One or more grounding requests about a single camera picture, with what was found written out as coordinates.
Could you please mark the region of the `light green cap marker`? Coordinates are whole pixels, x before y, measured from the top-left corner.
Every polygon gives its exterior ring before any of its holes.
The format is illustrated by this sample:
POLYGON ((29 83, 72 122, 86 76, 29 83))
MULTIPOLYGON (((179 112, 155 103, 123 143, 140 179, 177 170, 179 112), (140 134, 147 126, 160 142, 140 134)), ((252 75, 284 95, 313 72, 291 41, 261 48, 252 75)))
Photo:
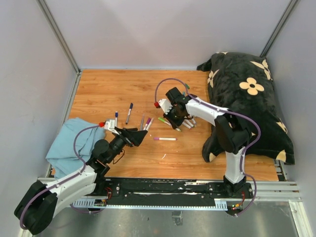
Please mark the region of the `light green cap marker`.
MULTIPOLYGON (((162 117, 159 117, 158 119, 161 122, 163 122, 163 123, 167 124, 168 126, 170 126, 171 128, 173 128, 172 125, 169 122, 167 122, 165 119, 163 119, 162 117)), ((179 129, 179 128, 175 128, 174 130, 181 132, 181 129, 179 129)))

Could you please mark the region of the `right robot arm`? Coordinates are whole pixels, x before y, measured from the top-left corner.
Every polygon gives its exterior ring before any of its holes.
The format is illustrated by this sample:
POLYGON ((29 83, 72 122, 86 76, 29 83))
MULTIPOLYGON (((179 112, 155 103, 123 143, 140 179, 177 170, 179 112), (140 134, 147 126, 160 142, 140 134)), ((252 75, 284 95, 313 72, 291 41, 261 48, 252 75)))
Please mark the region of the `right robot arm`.
POLYGON ((240 195, 246 185, 244 157, 251 138, 245 116, 211 105, 196 96, 184 96, 176 87, 166 93, 165 99, 155 102, 155 106, 163 110, 163 117, 173 129, 177 129, 189 116, 201 118, 215 127, 213 133, 226 154, 224 193, 231 198, 240 195))

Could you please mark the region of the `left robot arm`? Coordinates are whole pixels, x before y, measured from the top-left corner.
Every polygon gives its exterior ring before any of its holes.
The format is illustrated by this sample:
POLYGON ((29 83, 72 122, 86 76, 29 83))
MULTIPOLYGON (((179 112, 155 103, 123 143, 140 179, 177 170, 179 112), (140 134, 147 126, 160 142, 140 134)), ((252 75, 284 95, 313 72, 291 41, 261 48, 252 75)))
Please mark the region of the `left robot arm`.
POLYGON ((109 164, 125 146, 138 147, 147 135, 147 130, 137 128, 114 128, 114 139, 98 140, 88 161, 78 170, 61 179, 44 184, 34 182, 14 210, 20 228, 37 235, 44 231, 53 218, 65 207, 82 196, 93 193, 101 195, 106 189, 105 175, 109 164))

